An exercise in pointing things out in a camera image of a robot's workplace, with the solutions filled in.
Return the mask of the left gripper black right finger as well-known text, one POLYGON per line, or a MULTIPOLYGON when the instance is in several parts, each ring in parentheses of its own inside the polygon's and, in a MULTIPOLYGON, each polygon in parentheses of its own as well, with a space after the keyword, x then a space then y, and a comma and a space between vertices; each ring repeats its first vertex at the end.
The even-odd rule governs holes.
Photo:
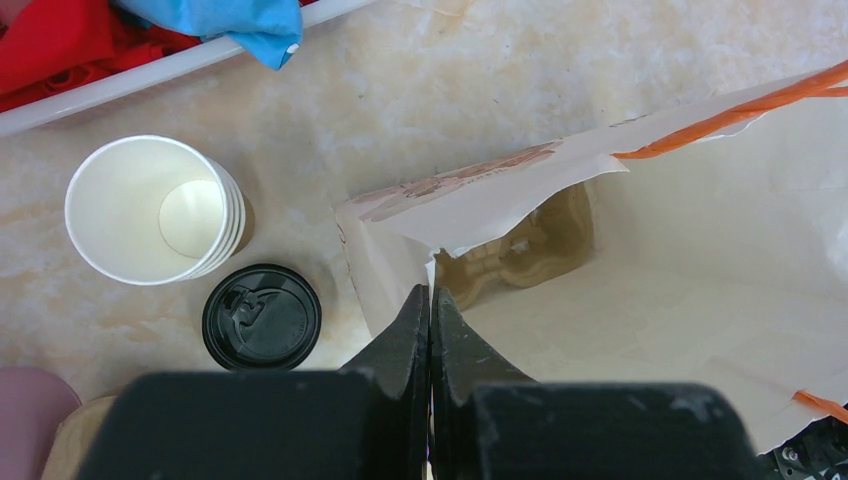
POLYGON ((539 382, 436 289, 430 460, 438 479, 758 479, 729 402, 696 383, 539 382))

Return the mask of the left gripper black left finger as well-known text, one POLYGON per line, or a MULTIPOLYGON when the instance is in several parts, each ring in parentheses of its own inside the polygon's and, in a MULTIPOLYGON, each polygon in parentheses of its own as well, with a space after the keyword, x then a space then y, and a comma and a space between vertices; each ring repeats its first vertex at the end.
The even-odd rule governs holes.
POLYGON ((165 372, 109 409, 81 479, 422 479, 430 292, 337 370, 165 372))

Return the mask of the brown pulp carrier single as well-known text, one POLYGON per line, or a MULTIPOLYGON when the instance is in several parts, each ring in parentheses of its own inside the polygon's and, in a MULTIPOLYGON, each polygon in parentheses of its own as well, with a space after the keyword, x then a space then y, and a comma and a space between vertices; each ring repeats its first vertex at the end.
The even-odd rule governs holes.
POLYGON ((580 183, 552 195, 498 239, 456 258, 439 252, 435 281, 466 309, 489 287, 532 288, 569 273, 593 250, 590 201, 580 183))

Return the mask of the beige paper bag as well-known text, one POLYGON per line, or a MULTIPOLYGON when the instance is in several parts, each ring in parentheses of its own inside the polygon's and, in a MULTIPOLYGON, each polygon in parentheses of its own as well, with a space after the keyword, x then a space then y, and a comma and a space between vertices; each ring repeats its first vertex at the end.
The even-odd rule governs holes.
POLYGON ((461 309, 539 380, 697 382, 757 451, 847 401, 847 66, 551 140, 362 195, 337 224, 373 334, 409 290, 587 190, 594 250, 461 309))

